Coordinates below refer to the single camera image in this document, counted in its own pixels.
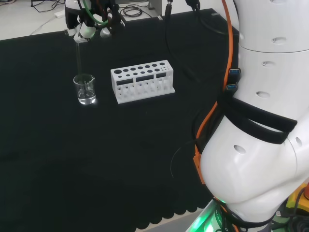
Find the black table mat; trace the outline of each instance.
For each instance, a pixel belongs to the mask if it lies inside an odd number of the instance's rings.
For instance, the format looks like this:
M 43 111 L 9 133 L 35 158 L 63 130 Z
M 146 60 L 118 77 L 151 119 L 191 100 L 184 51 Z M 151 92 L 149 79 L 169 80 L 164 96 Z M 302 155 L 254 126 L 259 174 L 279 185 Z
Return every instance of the black table mat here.
M 201 11 L 214 27 L 226 22 Z M 112 40 L 81 44 L 96 78 L 97 103 L 78 103 L 75 43 L 64 32 L 0 41 L 0 231 L 132 232 L 211 196 L 192 160 L 192 121 L 213 106 L 227 62 L 227 38 L 192 13 L 172 16 L 172 50 L 201 80 L 188 80 L 168 54 L 164 22 L 127 22 Z M 235 41 L 234 67 L 238 42 Z M 167 59 L 175 94 L 118 105 L 110 69 Z

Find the orange cable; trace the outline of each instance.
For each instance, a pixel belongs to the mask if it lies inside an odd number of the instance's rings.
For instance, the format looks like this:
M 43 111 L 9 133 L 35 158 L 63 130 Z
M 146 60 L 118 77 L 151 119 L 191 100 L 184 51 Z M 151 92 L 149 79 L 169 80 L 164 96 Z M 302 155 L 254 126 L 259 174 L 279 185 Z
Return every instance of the orange cable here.
M 223 91 L 225 90 L 226 84 L 227 84 L 227 79 L 228 79 L 228 72 L 232 66 L 232 59 L 233 59 L 233 27 L 232 27 L 232 22 L 231 22 L 231 18 L 230 18 L 230 14 L 228 12 L 228 7 L 226 4 L 225 0 L 222 0 L 222 4 L 224 7 L 224 11 L 225 11 L 225 15 L 226 15 L 226 20 L 227 20 L 227 28 L 228 28 L 228 60 L 227 60 L 227 66 L 226 66 L 226 71 L 225 71 L 225 76 L 224 76 L 224 84 L 223 84 Z M 197 131 L 197 139 L 199 138 L 202 130 L 204 129 L 207 121 L 209 120 L 209 118 L 211 117 L 211 115 L 213 114 L 213 112 L 215 111 L 215 109 L 217 108 L 218 103 L 216 102 L 214 104 L 214 106 L 212 107 L 211 111 L 207 114 L 207 116 L 204 118 L 203 122 L 201 123 L 201 125 L 198 128 Z M 195 156 L 193 158 L 195 166 L 197 168 L 197 172 L 199 174 L 199 178 L 201 179 L 202 184 L 204 184 L 204 180 L 203 177 L 201 175 L 201 170 L 200 170 L 200 152 L 197 148 L 197 146 L 195 145 Z

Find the green tube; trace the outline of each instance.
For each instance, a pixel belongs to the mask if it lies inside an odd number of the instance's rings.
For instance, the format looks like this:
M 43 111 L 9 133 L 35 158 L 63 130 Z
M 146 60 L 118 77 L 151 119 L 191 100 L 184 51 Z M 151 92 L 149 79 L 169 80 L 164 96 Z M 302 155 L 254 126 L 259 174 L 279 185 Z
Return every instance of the green tube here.
M 100 22 L 100 21 L 96 20 L 96 18 L 93 17 L 93 15 L 91 14 L 91 12 L 90 12 L 90 10 L 89 10 L 87 4 L 86 4 L 86 0 L 83 0 L 83 4 L 84 4 L 84 6 L 85 6 L 85 9 L 86 9 L 86 11 L 87 11 L 89 17 L 90 17 L 93 21 L 95 21 L 96 23 L 98 23 L 98 24 L 100 24 L 100 25 L 103 25 L 103 26 L 105 26 L 106 24 L 108 24 L 108 20 L 106 20 L 105 22 Z

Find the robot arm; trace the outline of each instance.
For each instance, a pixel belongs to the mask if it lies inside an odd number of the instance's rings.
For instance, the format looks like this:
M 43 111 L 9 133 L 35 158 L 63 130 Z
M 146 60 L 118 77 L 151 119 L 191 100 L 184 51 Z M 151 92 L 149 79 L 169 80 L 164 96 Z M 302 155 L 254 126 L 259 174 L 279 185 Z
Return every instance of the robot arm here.
M 125 27 L 118 10 L 114 0 L 67 0 L 65 14 L 69 35 L 74 35 L 77 43 L 89 41 L 98 29 L 102 38 L 110 37 Z M 100 15 L 102 21 L 95 19 L 94 14 Z

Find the velcro strap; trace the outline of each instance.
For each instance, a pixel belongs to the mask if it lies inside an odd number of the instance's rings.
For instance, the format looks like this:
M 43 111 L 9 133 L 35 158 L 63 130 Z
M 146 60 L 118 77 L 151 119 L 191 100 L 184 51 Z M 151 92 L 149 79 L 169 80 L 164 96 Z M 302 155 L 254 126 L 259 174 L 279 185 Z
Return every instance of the velcro strap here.
M 259 109 L 226 93 L 221 94 L 217 102 L 225 116 L 236 127 L 252 137 L 268 143 L 282 144 L 297 124 L 295 120 Z M 280 132 L 267 129 L 255 122 Z

